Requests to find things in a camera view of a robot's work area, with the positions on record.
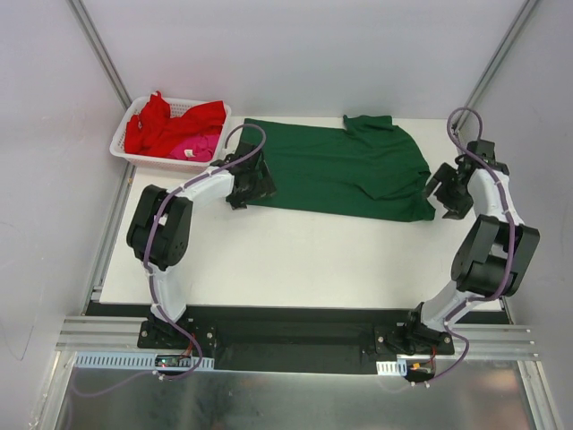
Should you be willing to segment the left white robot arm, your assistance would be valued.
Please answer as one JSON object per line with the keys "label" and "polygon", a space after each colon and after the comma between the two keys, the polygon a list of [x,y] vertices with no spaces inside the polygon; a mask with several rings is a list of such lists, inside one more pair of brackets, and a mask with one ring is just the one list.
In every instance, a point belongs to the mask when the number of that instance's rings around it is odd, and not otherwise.
{"label": "left white robot arm", "polygon": [[240,142],[235,152],[172,189],[157,185],[143,189],[126,242],[149,282],[148,333],[158,331],[170,348],[180,348],[189,339],[190,328],[180,321],[186,311],[183,288],[174,271],[187,252],[193,214],[219,200],[242,210],[248,202],[275,192],[262,146],[247,142]]}

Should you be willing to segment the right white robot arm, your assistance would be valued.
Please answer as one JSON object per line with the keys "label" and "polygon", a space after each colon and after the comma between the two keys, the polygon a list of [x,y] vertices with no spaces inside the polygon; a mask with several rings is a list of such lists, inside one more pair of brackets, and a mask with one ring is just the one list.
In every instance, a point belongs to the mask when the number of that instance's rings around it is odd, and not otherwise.
{"label": "right white robot arm", "polygon": [[540,232],[519,217],[509,192],[509,169],[495,157],[494,142],[468,143],[451,166],[444,163],[424,188],[445,208],[446,219],[475,213],[475,222],[454,257],[449,283],[410,311],[398,328],[408,355],[445,345],[457,321],[481,303],[514,295],[540,242]]}

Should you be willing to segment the green t shirt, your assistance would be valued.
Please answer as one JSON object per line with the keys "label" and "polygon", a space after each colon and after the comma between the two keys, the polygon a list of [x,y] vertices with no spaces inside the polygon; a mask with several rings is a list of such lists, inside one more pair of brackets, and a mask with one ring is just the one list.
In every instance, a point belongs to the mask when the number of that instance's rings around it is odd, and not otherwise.
{"label": "green t shirt", "polygon": [[391,116],[344,116],[340,128],[245,119],[241,141],[262,149],[277,188],[256,205],[397,222],[432,221],[431,175],[413,137]]}

